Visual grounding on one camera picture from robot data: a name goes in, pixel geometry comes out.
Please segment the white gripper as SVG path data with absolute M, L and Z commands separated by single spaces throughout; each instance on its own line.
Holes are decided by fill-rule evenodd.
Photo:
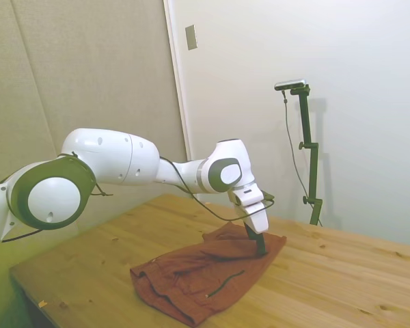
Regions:
M 249 206 L 242 206 L 243 222 L 249 240 L 256 243 L 256 254 L 267 254 L 263 232 L 269 229 L 266 206 L 263 202 L 257 202 Z

